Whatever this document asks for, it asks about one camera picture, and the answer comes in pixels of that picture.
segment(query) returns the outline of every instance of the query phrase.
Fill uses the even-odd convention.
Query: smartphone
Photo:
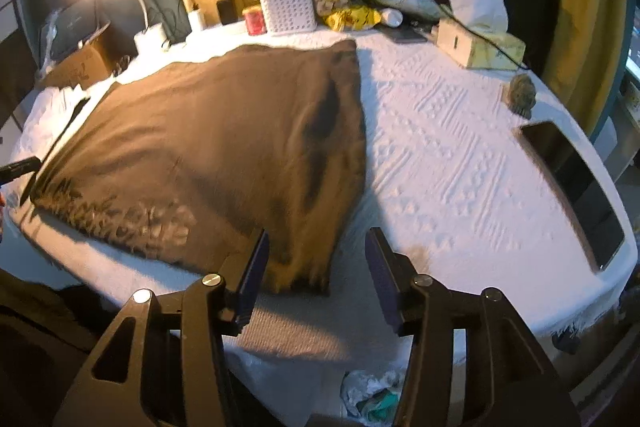
[[[550,175],[560,191],[578,237],[599,270],[604,270],[620,249],[625,233],[600,183],[580,154],[555,123],[545,121],[521,126],[517,133],[526,149]]]
[[[398,28],[390,28],[379,24],[376,29],[382,33],[387,39],[391,39],[396,44],[414,44],[416,42],[428,42],[426,37],[423,37],[415,31],[411,26],[400,25]]]

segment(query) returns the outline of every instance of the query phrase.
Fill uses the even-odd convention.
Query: brown towel
[[[86,235],[200,273],[265,228],[265,287],[325,293],[365,164],[354,41],[242,46],[114,84],[31,199]]]

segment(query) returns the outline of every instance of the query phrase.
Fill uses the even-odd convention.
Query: yellow bag
[[[335,32],[370,30],[382,20],[377,10],[367,6],[356,6],[337,10],[324,18],[324,23]]]

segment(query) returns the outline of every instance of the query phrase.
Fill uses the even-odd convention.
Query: crumpled paper
[[[366,371],[351,371],[342,381],[340,397],[349,416],[367,427],[390,427],[393,423],[404,373],[387,371],[376,378]]]
[[[449,0],[453,15],[473,30],[506,33],[509,16],[504,0]]]

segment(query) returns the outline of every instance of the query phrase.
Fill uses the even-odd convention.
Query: trash
[[[389,427],[392,425],[404,373],[387,371],[378,379],[366,371],[351,371],[342,381],[340,397],[350,418],[367,427]]]
[[[337,10],[324,18],[326,25],[335,32],[370,30],[381,20],[380,12],[367,6]]]

